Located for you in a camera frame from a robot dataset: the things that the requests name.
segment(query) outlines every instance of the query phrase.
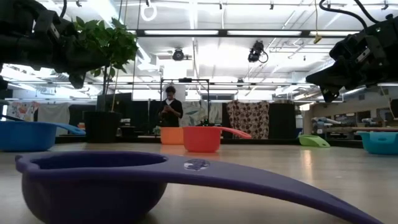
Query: blue scoop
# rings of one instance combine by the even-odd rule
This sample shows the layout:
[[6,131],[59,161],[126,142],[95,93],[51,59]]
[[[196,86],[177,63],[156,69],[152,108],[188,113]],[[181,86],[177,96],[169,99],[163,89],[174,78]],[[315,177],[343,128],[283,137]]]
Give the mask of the blue scoop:
[[57,127],[64,128],[72,134],[86,134],[86,132],[80,128],[69,124],[2,121],[0,122],[0,151],[46,151],[55,144]]

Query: black pot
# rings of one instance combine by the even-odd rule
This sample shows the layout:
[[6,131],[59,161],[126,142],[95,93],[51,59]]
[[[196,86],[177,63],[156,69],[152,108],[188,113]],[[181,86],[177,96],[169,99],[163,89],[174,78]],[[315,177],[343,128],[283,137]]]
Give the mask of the black pot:
[[122,118],[121,113],[86,111],[83,113],[86,138],[90,143],[112,143]]

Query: white wall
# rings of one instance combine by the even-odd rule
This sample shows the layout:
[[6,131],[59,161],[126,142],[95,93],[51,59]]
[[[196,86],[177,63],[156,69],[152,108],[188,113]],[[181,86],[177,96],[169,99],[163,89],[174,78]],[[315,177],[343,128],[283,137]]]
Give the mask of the white wall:
[[370,110],[371,116],[376,117],[376,110],[378,108],[388,108],[389,99],[393,100],[398,98],[397,87],[389,87],[388,89],[389,94],[386,95],[386,97],[376,92],[367,92],[365,93],[365,100],[358,100],[358,95],[355,95],[354,98],[346,100],[345,103],[333,103],[327,105],[326,107],[325,104],[314,105],[313,116],[332,116],[342,113],[354,113]]

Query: floor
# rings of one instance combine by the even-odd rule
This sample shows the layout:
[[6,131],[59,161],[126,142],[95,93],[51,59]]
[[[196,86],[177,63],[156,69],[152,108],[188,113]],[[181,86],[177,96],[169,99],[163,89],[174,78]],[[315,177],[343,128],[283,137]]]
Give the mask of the floor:
[[[61,144],[53,151],[130,150],[202,157],[266,169],[329,192],[384,223],[398,219],[398,157],[370,155],[363,149],[300,146],[222,145],[216,154],[190,154],[160,144]],[[15,154],[0,153],[0,217],[4,224],[39,224],[21,194]],[[346,223],[294,203],[258,195],[169,184],[142,224]]]

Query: orange bowl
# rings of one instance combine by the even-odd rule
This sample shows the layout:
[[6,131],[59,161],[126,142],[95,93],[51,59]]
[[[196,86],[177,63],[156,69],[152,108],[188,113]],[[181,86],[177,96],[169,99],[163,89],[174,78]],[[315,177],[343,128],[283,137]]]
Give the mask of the orange bowl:
[[160,141],[162,144],[182,145],[184,134],[182,128],[160,128]]

